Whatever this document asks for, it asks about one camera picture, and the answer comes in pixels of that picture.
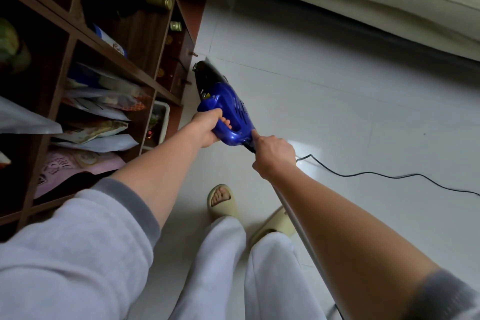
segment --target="person's left hand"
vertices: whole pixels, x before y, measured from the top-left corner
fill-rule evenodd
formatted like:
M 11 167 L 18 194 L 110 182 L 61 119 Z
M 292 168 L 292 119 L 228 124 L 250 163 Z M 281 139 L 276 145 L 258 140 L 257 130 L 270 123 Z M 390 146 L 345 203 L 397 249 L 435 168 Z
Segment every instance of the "person's left hand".
M 209 111 L 200 111 L 191 119 L 189 124 L 192 124 L 198 129 L 202 148 L 209 147 L 219 141 L 217 136 L 212 132 L 212 129 L 215 128 L 219 119 L 224 122 L 227 127 L 232 129 L 230 120 L 225 119 L 222 114 L 222 109 L 217 108 Z

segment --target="white tile floor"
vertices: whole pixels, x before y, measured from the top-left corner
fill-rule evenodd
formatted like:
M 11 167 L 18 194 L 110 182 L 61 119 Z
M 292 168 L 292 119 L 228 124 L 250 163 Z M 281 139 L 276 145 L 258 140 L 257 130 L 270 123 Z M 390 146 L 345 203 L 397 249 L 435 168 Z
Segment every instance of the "white tile floor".
M 298 155 L 313 153 L 341 173 L 420 172 L 480 192 L 478 72 L 332 24 L 312 9 L 268 0 L 208 0 L 196 52 L 227 76 L 259 132 L 288 139 Z M 196 111 L 196 94 L 187 86 L 182 125 Z M 213 186 L 233 189 L 247 234 L 279 207 L 251 169 L 253 160 L 245 148 L 221 143 L 199 153 L 130 319 L 168 318 L 208 223 L 205 201 Z M 421 178 L 340 178 L 309 162 L 300 167 L 480 289 L 480 197 Z M 328 312 L 333 300 L 301 241 L 293 240 Z M 245 258 L 235 272 L 228 319 L 244 319 L 244 270 Z

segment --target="pink package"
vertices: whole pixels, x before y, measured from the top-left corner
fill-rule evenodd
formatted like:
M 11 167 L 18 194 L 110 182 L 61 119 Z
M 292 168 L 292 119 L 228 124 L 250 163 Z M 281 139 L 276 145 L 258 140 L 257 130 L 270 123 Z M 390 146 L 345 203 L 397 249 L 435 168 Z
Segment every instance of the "pink package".
M 90 172 L 99 175 L 117 170 L 124 165 L 123 159 L 112 152 L 95 153 L 79 149 L 53 148 L 46 154 L 34 198 L 53 190 L 75 174 Z

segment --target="gold bottle cap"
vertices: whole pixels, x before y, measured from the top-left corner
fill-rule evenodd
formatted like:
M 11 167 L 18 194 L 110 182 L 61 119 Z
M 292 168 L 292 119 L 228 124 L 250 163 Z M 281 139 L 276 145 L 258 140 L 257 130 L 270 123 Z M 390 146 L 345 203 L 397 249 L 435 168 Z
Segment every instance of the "gold bottle cap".
M 173 7 L 172 0 L 145 0 L 148 4 L 151 4 L 156 7 L 161 7 L 166 10 L 171 10 Z
M 170 29 L 174 32 L 181 32 L 182 22 L 170 22 Z

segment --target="brown shelving unit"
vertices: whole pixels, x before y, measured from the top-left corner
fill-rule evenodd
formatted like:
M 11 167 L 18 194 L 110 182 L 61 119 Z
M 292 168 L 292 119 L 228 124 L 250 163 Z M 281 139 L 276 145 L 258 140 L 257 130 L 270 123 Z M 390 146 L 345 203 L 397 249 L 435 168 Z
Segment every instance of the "brown shelving unit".
M 0 16 L 15 26 L 32 55 L 25 71 L 2 76 L 0 95 L 55 120 L 72 63 L 85 63 L 132 81 L 142 86 L 148 96 L 145 109 L 126 112 L 131 122 L 124 132 L 139 145 L 117 153 L 125 162 L 135 159 L 143 151 L 155 99 L 170 105 L 167 138 L 177 131 L 182 115 L 187 69 L 206 0 L 173 1 L 171 11 L 139 10 L 127 18 L 114 19 L 84 15 L 82 0 L 0 0 Z M 90 30 L 85 17 L 123 46 L 127 58 Z M 183 31 L 171 32 L 171 20 L 180 21 Z M 167 35 L 173 37 L 175 45 L 165 48 Z M 159 68 L 170 61 L 174 68 L 168 78 L 157 77 Z M 49 135 L 0 134 L 0 151 L 12 161 L 0 170 L 4 192 L 0 203 L 0 241 L 29 223 L 45 220 L 77 191 L 111 174 L 80 173 L 34 199 L 49 143 Z

